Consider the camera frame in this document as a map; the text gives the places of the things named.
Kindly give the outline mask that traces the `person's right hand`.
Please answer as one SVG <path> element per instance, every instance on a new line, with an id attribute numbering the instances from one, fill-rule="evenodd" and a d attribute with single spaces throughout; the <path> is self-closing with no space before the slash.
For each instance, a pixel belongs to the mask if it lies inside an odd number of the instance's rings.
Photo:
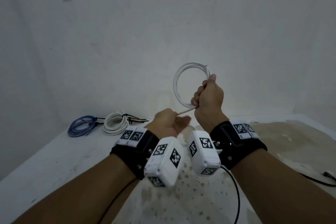
<path id="1" fill-rule="evenodd" d="M 207 80 L 194 93 L 191 103 L 195 108 L 195 118 L 200 126 L 207 133 L 219 124 L 229 121 L 224 115 L 221 107 L 224 99 L 224 92 L 220 86 L 207 86 Z"/>

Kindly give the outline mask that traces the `person's left hand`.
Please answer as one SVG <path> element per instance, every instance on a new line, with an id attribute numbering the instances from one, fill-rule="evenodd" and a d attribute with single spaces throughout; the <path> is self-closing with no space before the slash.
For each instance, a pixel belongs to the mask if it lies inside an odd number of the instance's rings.
<path id="1" fill-rule="evenodd" d="M 162 110 L 155 115 L 154 119 L 145 128 L 161 140 L 166 137 L 178 137 L 190 122 L 190 116 L 178 116 L 175 120 L 166 120 L 164 110 Z"/>

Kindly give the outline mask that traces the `person's right forearm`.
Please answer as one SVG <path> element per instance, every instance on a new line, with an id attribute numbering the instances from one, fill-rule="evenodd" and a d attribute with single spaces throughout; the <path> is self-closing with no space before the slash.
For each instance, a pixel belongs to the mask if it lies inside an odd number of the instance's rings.
<path id="1" fill-rule="evenodd" d="M 263 224 L 336 224 L 336 198 L 263 149 L 231 173 Z"/>

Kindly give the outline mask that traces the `person's left forearm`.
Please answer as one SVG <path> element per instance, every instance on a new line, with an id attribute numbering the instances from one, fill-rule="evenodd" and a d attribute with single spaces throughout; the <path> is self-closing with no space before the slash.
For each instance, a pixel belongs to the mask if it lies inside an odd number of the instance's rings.
<path id="1" fill-rule="evenodd" d="M 111 223 L 139 180 L 111 154 L 64 184 L 12 224 Z"/>

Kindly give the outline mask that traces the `white left marker tag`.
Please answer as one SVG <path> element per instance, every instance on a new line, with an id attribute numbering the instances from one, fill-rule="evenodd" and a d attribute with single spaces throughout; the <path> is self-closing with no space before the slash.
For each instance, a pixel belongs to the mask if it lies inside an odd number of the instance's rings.
<path id="1" fill-rule="evenodd" d="M 119 140 L 116 141 L 115 145 L 136 148 L 141 139 L 144 137 L 146 131 L 146 128 L 129 126 L 121 135 Z"/>

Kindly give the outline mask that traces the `white marker tag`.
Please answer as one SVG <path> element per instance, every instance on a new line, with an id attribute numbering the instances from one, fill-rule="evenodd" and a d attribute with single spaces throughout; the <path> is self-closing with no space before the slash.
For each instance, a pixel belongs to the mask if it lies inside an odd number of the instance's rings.
<path id="1" fill-rule="evenodd" d="M 119 140 L 116 141 L 115 145 L 136 148 L 141 139 L 144 137 L 146 131 L 146 128 L 129 126 L 121 135 Z"/>
<path id="2" fill-rule="evenodd" d="M 259 139 L 258 134 L 254 131 L 254 129 L 249 124 L 242 122 L 240 120 L 237 120 L 237 119 L 230 119 L 229 122 L 234 127 L 240 139 L 242 140 Z"/>

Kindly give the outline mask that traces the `white right marker tag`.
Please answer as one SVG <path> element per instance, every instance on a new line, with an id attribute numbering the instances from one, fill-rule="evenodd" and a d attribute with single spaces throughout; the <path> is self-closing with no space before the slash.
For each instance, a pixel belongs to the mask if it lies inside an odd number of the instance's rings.
<path id="1" fill-rule="evenodd" d="M 254 129 L 249 124 L 242 122 L 240 120 L 237 120 L 237 119 L 230 119 L 229 122 L 234 127 L 240 139 L 242 140 L 259 139 L 258 134 L 254 131 Z"/>

